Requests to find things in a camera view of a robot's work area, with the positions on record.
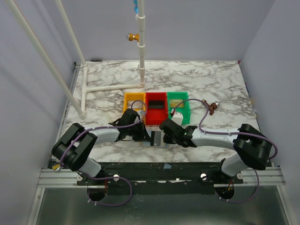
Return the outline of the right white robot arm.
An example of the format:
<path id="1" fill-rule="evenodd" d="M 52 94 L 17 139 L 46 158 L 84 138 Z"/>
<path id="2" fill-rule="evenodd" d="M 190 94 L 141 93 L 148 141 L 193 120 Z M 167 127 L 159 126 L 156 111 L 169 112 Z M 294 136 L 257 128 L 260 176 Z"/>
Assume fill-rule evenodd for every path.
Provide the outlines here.
<path id="1" fill-rule="evenodd" d="M 252 168 L 263 171 L 269 160 L 272 144 L 249 124 L 224 132 L 201 131 L 196 126 L 183 128 L 171 119 L 164 120 L 159 129 L 165 134 L 164 142 L 184 148 L 212 146 L 236 151 L 236 154 L 221 161 L 216 171 L 218 182 L 225 184 L 237 173 Z"/>

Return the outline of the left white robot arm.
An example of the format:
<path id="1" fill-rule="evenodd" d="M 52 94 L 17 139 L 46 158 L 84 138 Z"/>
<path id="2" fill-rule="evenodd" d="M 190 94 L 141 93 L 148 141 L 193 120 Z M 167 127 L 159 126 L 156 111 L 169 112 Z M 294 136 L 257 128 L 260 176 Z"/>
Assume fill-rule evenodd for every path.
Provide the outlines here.
<path id="1" fill-rule="evenodd" d="M 102 127 L 72 124 L 52 148 L 52 155 L 61 165 L 88 175 L 93 185 L 99 185 L 104 174 L 101 165 L 89 157 L 91 150 L 94 145 L 122 141 L 127 136 L 135 142 L 150 141 L 144 122 L 133 109 L 127 109 L 121 118 Z"/>

